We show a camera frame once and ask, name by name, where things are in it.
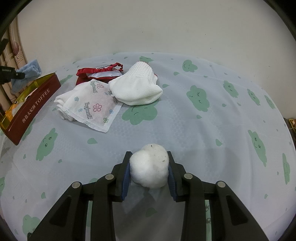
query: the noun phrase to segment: blue fluffy towel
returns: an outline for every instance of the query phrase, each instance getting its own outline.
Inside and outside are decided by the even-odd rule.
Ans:
[[[30,81],[33,81],[41,76],[41,68],[37,62],[37,59],[32,60],[27,63],[25,66],[16,70],[16,72],[25,73],[25,78],[22,80],[11,79],[12,85],[12,93],[19,92],[22,88],[24,88]]]

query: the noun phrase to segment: wall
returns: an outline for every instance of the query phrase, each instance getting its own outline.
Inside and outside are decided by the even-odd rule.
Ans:
[[[107,53],[193,55],[250,77],[296,117],[296,42],[263,0],[33,0],[19,29],[44,73]]]

